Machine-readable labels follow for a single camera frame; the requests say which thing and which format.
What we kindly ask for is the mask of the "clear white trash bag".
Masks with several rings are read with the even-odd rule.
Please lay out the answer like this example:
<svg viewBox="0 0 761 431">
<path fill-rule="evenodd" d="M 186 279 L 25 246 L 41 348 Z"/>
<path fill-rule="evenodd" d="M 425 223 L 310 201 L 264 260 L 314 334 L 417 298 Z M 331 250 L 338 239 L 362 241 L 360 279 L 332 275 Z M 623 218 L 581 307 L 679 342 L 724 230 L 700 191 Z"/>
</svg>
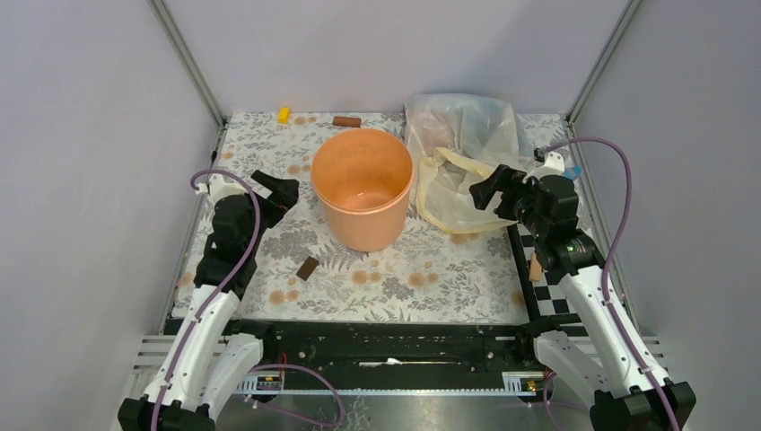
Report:
<svg viewBox="0 0 761 431">
<path fill-rule="evenodd" d="M 507 101 L 464 93 L 417 94 L 407 100 L 405 143 L 413 160 L 442 147 L 469 159 L 525 171 L 531 147 Z"/>
</svg>

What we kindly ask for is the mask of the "orange plastic trash bin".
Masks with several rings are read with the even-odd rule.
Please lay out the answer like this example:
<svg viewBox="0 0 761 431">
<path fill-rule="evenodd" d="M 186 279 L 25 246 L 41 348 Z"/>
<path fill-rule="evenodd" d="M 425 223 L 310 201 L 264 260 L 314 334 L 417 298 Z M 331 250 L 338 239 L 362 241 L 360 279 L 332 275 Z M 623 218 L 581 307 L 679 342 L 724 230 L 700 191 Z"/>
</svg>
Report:
<svg viewBox="0 0 761 431">
<path fill-rule="evenodd" d="M 414 173 L 405 144 L 371 128 L 329 138 L 311 163 L 312 186 L 329 230 L 362 252 L 382 250 L 401 235 Z"/>
</svg>

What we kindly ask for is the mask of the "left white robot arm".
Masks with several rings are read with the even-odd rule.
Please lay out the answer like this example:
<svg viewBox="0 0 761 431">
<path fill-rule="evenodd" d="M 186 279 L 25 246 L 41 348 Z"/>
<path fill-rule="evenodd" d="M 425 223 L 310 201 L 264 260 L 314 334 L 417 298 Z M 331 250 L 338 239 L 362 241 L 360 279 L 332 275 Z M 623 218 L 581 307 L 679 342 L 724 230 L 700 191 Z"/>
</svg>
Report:
<svg viewBox="0 0 761 431">
<path fill-rule="evenodd" d="M 198 195 L 213 206 L 213 230 L 194 278 L 188 313 L 157 375 L 138 399 L 126 398 L 117 419 L 124 430 L 213 430 L 224 404 L 252 367 L 278 357 L 263 335 L 234 335 L 213 358 L 223 331 L 257 270 L 256 253 L 267 229 L 296 205 L 300 183 L 261 171 L 251 178 L 268 190 L 260 196 L 239 176 L 219 169 L 195 173 Z"/>
</svg>

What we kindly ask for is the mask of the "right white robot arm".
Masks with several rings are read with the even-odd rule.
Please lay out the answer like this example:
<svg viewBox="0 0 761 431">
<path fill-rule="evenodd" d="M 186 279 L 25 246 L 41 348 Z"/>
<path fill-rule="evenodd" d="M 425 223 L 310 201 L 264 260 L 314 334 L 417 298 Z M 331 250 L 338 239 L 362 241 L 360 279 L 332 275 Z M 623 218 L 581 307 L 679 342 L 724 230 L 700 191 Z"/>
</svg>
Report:
<svg viewBox="0 0 761 431">
<path fill-rule="evenodd" d="M 645 345 L 609 282 L 595 242 L 578 226 L 578 195 L 563 175 L 498 166 L 469 188 L 475 208 L 501 196 L 495 213 L 523 225 L 541 267 L 558 283 L 599 356 L 594 361 L 560 330 L 535 330 L 514 349 L 523 368 L 552 370 L 582 400 L 596 430 L 681 430 L 696 405 L 686 382 L 676 383 Z"/>
</svg>

